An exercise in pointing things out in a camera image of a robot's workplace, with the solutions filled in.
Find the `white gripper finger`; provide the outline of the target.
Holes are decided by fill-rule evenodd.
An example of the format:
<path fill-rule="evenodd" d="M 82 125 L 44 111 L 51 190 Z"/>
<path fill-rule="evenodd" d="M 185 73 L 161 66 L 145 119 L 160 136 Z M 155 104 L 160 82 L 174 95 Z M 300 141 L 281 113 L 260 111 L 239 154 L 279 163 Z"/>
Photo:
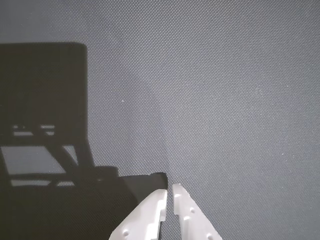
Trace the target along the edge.
<path fill-rule="evenodd" d="M 109 240 L 157 240 L 161 222 L 167 214 L 166 189 L 157 189 L 149 194 L 114 229 Z"/>
<path fill-rule="evenodd" d="M 178 183 L 172 185 L 174 214 L 179 218 L 182 240 L 222 240 L 187 190 Z"/>

